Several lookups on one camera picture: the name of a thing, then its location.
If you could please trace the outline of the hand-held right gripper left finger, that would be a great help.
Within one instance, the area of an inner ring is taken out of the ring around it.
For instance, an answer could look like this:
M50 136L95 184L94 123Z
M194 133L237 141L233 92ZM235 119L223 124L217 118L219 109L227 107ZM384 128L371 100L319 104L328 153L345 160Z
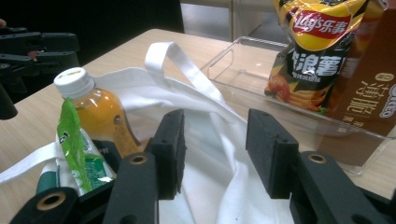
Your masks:
M147 152L155 157L159 199L173 200L180 193L185 168L184 110L166 113L149 140Z

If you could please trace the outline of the green snack packet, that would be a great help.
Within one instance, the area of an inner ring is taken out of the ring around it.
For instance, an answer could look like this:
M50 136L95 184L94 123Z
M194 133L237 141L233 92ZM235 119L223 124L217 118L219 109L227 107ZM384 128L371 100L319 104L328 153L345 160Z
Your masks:
M57 126L58 142L81 195L113 181L116 174L80 126L73 102L65 99Z

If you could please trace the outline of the white green tote bag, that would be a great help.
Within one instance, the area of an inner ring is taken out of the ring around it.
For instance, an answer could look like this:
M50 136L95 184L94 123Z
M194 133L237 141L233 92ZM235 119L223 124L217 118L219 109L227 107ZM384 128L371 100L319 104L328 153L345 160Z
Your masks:
M163 224L294 224L288 201L270 198L245 150L246 121L177 44L154 43L144 67L83 84L116 94L140 137L183 110L184 178L180 195L160 204Z

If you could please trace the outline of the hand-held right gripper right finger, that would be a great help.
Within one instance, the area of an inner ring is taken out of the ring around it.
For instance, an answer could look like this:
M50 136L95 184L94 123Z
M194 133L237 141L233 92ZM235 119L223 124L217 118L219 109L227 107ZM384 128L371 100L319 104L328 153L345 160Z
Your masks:
M247 119L247 153L272 199L288 199L292 189L290 166L298 141L269 113L251 108Z

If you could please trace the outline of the orange juice bottle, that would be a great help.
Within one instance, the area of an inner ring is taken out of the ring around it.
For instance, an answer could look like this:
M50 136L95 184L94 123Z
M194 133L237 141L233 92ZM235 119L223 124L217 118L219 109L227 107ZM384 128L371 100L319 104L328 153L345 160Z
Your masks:
M102 153L124 158L140 151L118 96L99 88L84 68L63 71L54 85L64 99L72 101L81 127Z

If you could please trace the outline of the black curtain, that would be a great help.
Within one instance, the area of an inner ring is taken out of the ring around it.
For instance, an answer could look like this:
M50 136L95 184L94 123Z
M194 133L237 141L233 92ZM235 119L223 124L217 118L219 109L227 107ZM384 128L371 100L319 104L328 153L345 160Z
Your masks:
M0 19L7 27L29 32L71 33L78 37L79 66L100 57L131 38L153 28L184 30L179 0L0 0ZM43 45L39 52L47 51ZM72 67L39 63L22 77L23 97L52 83Z

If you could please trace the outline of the yellow black chip bag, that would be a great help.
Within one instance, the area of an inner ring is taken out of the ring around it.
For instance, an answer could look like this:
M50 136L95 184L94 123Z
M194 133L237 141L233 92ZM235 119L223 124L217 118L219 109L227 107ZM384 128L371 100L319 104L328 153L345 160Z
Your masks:
M290 43L276 55L264 94L322 114L369 0L272 0Z

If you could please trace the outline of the brown biscuit box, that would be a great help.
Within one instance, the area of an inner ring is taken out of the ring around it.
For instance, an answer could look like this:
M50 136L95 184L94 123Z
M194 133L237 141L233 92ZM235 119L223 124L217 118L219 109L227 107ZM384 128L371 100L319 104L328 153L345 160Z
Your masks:
M370 0L332 88L318 150L366 163L396 127L396 0Z

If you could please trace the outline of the clear plastic tray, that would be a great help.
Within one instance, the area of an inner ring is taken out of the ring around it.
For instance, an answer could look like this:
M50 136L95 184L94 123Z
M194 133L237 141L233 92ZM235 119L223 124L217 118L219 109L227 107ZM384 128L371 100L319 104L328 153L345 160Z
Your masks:
M300 143L301 151L332 156L351 175L362 175L374 163L396 163L396 136L382 136L285 104L264 94L281 43L242 36L202 67L224 98L243 115L250 108L271 114Z

